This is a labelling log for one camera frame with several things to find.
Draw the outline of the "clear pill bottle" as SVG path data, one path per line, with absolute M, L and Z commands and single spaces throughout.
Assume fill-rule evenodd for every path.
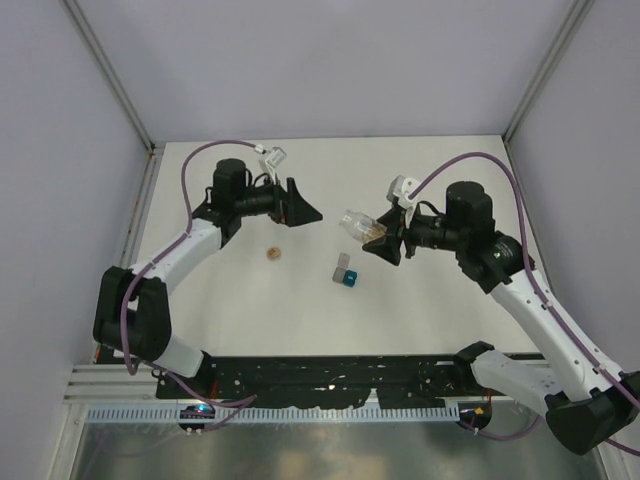
M 339 225 L 351 238 L 361 244 L 367 244 L 383 238 L 387 231 L 387 228 L 376 219 L 362 212 L 352 210 L 345 211 Z

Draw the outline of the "orange bottle cap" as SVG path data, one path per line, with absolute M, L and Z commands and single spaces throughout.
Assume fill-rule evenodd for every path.
M 266 251 L 266 257 L 269 261 L 278 261 L 282 258 L 282 251 L 276 246 L 269 247 Z

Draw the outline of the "grey pill box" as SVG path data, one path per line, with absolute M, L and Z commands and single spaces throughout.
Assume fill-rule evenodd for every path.
M 350 255 L 347 253 L 340 253 L 337 259 L 336 268 L 332 274 L 332 281 L 334 283 L 342 284 L 349 268 Z

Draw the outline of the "blue pill box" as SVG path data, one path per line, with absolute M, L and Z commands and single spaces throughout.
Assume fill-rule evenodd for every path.
M 342 278 L 342 284 L 346 287 L 353 288 L 356 285 L 358 273 L 353 270 L 346 270 Z

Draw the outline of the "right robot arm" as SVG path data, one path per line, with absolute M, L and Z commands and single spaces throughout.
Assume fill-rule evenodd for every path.
M 478 341 L 456 355 L 454 386 L 485 387 L 543 417 L 569 451 L 584 455 L 632 423 L 639 413 L 639 375 L 604 354 L 557 303 L 521 242 L 495 227 L 493 202 L 470 181 L 451 184 L 443 212 L 420 213 L 414 179 L 396 177 L 391 208 L 378 218 L 383 236 L 364 251 L 398 265 L 418 248 L 451 251 L 459 268 L 501 305 L 533 341 L 549 367 L 527 367 Z

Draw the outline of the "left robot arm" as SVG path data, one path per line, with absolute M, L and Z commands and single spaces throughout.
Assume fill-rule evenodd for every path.
M 287 227 L 323 218 L 301 196 L 293 178 L 280 182 L 271 174 L 255 186 L 242 160 L 218 161 L 212 185 L 184 233 L 151 259 L 129 268 L 113 266 L 103 274 L 94 340 L 179 375 L 179 386 L 189 396 L 206 396 L 214 383 L 210 362 L 204 351 L 174 334 L 169 297 L 192 270 L 226 246 L 243 218 L 259 215 Z

